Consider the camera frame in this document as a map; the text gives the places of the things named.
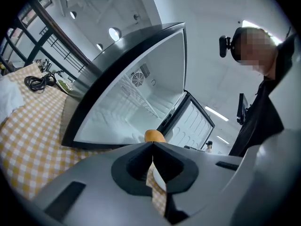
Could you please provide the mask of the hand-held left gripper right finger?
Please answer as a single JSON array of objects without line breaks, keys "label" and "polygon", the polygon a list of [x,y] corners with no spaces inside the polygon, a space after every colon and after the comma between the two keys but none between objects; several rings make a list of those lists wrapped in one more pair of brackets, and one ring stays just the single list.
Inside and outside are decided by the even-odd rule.
[{"label": "hand-held left gripper right finger", "polygon": [[154,142],[154,178],[166,192],[164,217],[172,225],[192,217],[223,190],[241,162],[241,157]]}]

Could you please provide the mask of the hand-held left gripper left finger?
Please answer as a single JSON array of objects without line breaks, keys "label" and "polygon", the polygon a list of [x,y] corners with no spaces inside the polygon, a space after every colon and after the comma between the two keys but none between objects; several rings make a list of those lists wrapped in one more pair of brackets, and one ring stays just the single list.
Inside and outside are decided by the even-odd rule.
[{"label": "hand-held left gripper left finger", "polygon": [[167,226],[151,196],[130,195],[113,180],[121,156],[147,144],[128,145],[81,160],[34,198],[32,215],[41,226]]}]

